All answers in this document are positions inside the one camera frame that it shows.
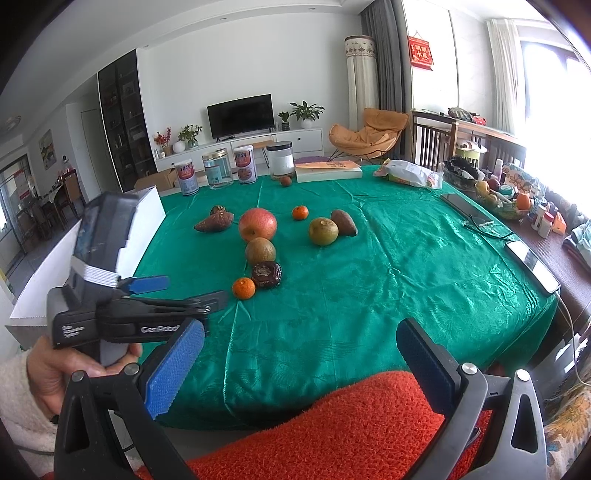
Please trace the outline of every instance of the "gray curtain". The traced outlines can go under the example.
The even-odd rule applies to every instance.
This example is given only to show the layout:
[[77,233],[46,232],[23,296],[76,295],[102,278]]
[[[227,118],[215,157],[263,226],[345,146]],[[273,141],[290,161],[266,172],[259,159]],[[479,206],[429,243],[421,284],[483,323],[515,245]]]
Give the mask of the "gray curtain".
[[[361,24],[363,34],[376,43],[379,107],[411,113],[413,86],[402,0],[375,0],[361,12]],[[387,157],[410,160],[411,142],[409,127]]]

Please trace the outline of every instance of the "recessed ceiling light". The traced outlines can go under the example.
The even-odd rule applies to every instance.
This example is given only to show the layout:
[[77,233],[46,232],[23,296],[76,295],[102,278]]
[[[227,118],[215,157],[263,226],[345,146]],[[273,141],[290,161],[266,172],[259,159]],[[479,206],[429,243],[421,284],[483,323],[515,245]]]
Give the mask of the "recessed ceiling light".
[[10,132],[10,130],[12,130],[13,128],[16,128],[19,123],[21,123],[21,116],[20,115],[9,117],[4,122],[4,125],[2,126],[2,128],[0,128],[0,135],[4,135],[4,134]]

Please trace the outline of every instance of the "tv screen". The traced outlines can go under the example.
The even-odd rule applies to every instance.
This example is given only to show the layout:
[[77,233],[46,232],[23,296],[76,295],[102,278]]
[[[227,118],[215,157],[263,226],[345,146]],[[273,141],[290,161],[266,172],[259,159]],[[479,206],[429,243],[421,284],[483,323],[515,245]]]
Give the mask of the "tv screen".
[[271,95],[242,98],[207,107],[213,138],[275,126]]

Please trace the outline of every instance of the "orange leather chair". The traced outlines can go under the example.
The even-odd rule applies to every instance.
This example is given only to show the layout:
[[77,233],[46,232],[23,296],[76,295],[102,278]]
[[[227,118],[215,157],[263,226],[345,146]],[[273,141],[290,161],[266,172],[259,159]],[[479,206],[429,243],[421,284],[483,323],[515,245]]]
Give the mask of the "orange leather chair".
[[336,150],[331,159],[343,155],[364,159],[384,155],[394,148],[400,133],[408,125],[408,119],[406,113],[366,108],[363,110],[365,126],[359,132],[353,132],[342,125],[333,125],[329,140]]

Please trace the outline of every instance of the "white curtain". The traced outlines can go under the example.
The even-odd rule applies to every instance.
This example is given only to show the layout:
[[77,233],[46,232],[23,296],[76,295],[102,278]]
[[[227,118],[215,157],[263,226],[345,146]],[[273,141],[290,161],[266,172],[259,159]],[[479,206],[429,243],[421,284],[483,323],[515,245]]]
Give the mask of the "white curtain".
[[495,66],[493,127],[512,135],[525,124],[525,70],[517,26],[506,18],[487,20]]
[[378,66],[375,42],[371,37],[357,35],[345,39],[349,73],[349,128],[363,128],[363,110],[378,108]]

